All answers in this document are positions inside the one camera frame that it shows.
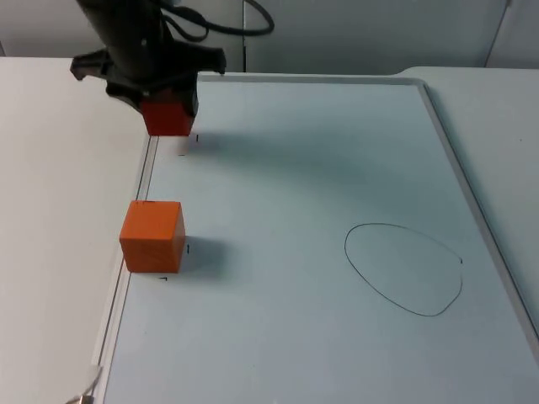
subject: whiteboard frame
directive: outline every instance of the whiteboard frame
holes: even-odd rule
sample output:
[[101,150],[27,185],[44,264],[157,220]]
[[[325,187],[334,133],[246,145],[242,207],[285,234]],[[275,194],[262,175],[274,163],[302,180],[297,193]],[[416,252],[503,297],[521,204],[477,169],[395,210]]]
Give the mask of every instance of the whiteboard frame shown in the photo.
[[[425,81],[407,77],[358,77],[358,76],[324,76],[324,75],[290,75],[290,74],[263,74],[263,73],[228,73],[222,77],[218,74],[200,74],[199,80],[202,82],[279,82],[279,83],[327,83],[327,84],[378,84],[378,85],[398,85],[416,87],[423,104],[427,109],[430,120],[435,127],[435,131],[444,148],[447,159],[451,165],[453,173],[464,194],[467,205],[472,212],[472,216],[478,225],[481,236],[488,252],[498,271],[498,275],[504,285],[505,292],[510,298],[510,303],[522,327],[531,352],[539,366],[539,332],[535,329],[529,313],[517,290],[515,280],[509,271],[507,263],[496,243],[491,228],[488,225],[486,216],[481,209],[478,198],[472,191],[468,177],[464,172],[461,161],[458,158],[455,147],[451,144],[446,128],[436,112],[429,88]],[[150,137],[147,148],[144,151],[143,166],[141,170],[140,182],[136,192],[136,198],[144,200],[147,198],[150,182],[152,180],[153,164],[157,154],[158,137]],[[99,383],[93,390],[96,404],[104,402],[105,392],[109,382],[109,372],[114,358],[115,346],[120,330],[121,317],[124,310],[125,299],[129,290],[131,273],[127,271],[123,259],[118,264],[113,284],[109,292],[108,310],[105,311],[101,332],[99,333],[96,348],[94,350],[93,363],[102,366],[103,370]]]

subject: wooden block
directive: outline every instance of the wooden block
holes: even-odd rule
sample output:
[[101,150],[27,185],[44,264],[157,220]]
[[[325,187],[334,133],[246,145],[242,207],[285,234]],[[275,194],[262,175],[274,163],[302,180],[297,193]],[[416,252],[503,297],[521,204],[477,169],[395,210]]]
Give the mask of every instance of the wooden block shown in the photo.
[[120,233],[130,272],[177,273],[184,243],[184,217],[179,202],[131,202]]

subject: white wall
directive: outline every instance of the white wall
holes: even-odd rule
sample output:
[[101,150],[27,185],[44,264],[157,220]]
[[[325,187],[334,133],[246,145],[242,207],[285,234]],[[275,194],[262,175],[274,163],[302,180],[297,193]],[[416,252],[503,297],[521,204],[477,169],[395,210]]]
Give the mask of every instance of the white wall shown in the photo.
[[[247,40],[248,72],[392,74],[484,66],[506,0],[260,0],[275,32]],[[262,24],[246,7],[248,28]]]
[[[182,4],[219,24],[243,24],[242,0],[184,0]],[[101,46],[75,0],[0,0],[0,42],[6,56],[72,57]],[[225,49],[228,71],[243,69],[242,38],[212,33],[203,45]]]
[[512,0],[488,67],[539,68],[539,1]]

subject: black marker line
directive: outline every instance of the black marker line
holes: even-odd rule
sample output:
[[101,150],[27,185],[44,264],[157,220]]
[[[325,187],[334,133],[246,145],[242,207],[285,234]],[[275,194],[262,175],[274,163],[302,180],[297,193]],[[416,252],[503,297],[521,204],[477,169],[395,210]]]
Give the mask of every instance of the black marker line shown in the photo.
[[388,226],[388,227],[395,227],[397,229],[403,229],[403,230],[408,230],[408,231],[411,231],[412,233],[416,233],[416,234],[419,234],[420,236],[422,237],[425,237],[429,240],[431,240],[432,242],[435,242],[436,244],[438,244],[439,246],[442,246],[444,249],[446,249],[447,251],[449,251],[451,254],[453,254],[455,257],[457,257],[459,259],[459,262],[463,263],[462,261],[462,257],[459,256],[455,251],[453,251],[451,248],[449,248],[446,244],[444,244],[443,242],[439,241],[439,240],[436,240],[435,238],[429,236],[428,234],[424,234],[422,233],[421,231],[417,231],[417,230],[414,230],[414,229],[410,229],[406,226],[400,226],[400,225],[393,225],[391,223],[362,223],[360,225],[356,225],[354,227],[352,227],[350,230],[348,230],[348,233],[346,233],[346,238],[344,239],[344,254],[346,255],[346,259],[348,259],[348,262],[350,263],[350,265],[352,266],[352,268],[355,270],[355,272],[357,272],[357,274],[365,281],[366,284],[368,284],[378,295],[380,295],[381,297],[383,297],[384,299],[386,299],[387,301],[393,303],[395,306],[397,307],[400,307],[401,309],[407,311],[408,313],[412,313],[412,314],[415,314],[416,316],[421,316],[421,317],[436,317],[436,316],[439,316],[440,314],[444,313],[444,311],[446,311],[449,306],[451,306],[456,299],[458,299],[458,296],[461,295],[461,292],[462,292],[462,285],[463,285],[463,282],[462,282],[462,273],[460,273],[459,275],[459,278],[460,278],[460,281],[461,281],[461,284],[459,286],[459,290],[458,292],[456,293],[455,297],[453,297],[453,299],[451,299],[451,301],[441,310],[441,311],[438,311],[437,313],[435,314],[424,314],[424,313],[419,313],[417,311],[413,311],[413,310],[410,310],[406,307],[404,307],[403,305],[397,303],[395,300],[391,299],[390,297],[384,295],[380,290],[378,290],[371,282],[369,282],[367,280],[367,278],[360,272],[360,270],[354,265],[354,263],[352,263],[352,260],[350,259],[350,256],[348,255],[348,250],[346,248],[346,243],[348,241],[348,237],[350,236],[351,232],[354,231],[355,229],[359,228],[359,227],[363,227],[363,226]]

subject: whiteboard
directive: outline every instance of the whiteboard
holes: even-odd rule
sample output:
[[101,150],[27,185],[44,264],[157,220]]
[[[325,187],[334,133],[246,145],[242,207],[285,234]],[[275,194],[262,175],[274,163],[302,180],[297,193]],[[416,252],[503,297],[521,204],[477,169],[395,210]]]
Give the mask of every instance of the whiteboard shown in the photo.
[[189,254],[131,275],[106,403],[536,402],[422,87],[393,83],[200,84],[147,194],[182,203]]

